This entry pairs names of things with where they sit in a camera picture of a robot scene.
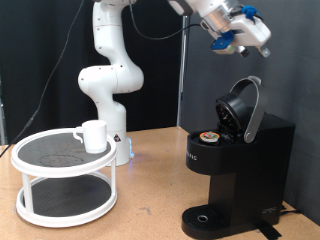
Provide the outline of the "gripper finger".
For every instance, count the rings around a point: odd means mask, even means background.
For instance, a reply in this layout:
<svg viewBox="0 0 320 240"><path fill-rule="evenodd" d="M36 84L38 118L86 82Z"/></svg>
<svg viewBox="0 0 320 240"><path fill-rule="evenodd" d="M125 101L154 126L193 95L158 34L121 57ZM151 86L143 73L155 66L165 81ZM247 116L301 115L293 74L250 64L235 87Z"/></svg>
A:
<svg viewBox="0 0 320 240"><path fill-rule="evenodd" d="M236 46L235 49L242 57L247 57L249 55L248 49L244 46Z"/></svg>
<svg viewBox="0 0 320 240"><path fill-rule="evenodd" d="M261 46L258 46L257 49L263 58L268 58L271 54L268 48L263 48Z"/></svg>

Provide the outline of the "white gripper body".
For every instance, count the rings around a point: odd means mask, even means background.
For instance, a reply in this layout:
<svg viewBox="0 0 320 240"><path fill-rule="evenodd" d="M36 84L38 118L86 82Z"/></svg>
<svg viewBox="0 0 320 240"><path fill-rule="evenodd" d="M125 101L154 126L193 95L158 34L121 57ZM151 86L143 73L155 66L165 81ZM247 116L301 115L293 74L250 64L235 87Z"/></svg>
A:
<svg viewBox="0 0 320 240"><path fill-rule="evenodd" d="M262 46L271 37L269 28L257 17L250 20L245 15L236 16L230 29L234 32L232 44L235 46Z"/></svg>

